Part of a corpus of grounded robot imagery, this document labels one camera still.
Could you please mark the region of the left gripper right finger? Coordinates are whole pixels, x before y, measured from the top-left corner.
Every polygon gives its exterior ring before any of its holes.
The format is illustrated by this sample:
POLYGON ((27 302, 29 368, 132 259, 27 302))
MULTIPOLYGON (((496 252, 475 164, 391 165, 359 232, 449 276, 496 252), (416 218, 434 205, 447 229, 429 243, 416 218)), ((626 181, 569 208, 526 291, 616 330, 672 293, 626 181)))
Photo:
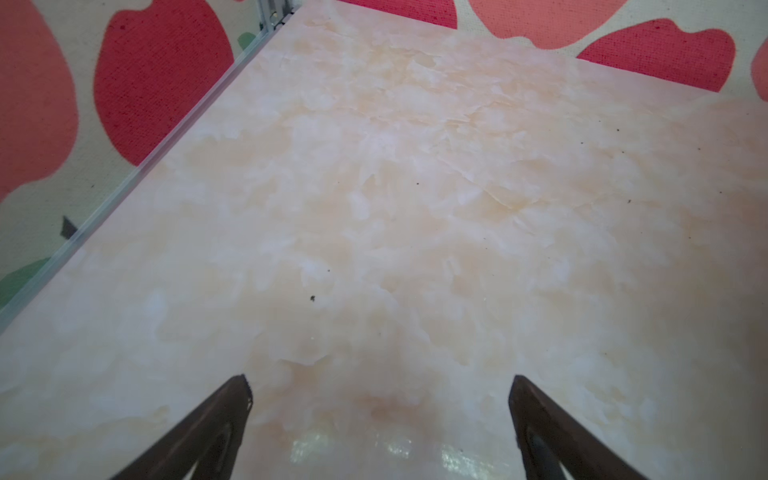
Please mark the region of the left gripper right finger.
POLYGON ((508 405, 528 479, 646 478, 527 377, 514 377, 508 405))

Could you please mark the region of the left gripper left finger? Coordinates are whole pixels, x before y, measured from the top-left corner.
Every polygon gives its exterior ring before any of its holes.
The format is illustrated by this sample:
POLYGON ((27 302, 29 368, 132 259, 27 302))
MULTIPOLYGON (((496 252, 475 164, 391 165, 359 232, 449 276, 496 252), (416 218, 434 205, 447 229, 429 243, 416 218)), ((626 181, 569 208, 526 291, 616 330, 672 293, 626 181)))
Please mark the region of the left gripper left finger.
POLYGON ((252 405, 246 376, 231 377, 114 477, 230 478, 252 405))

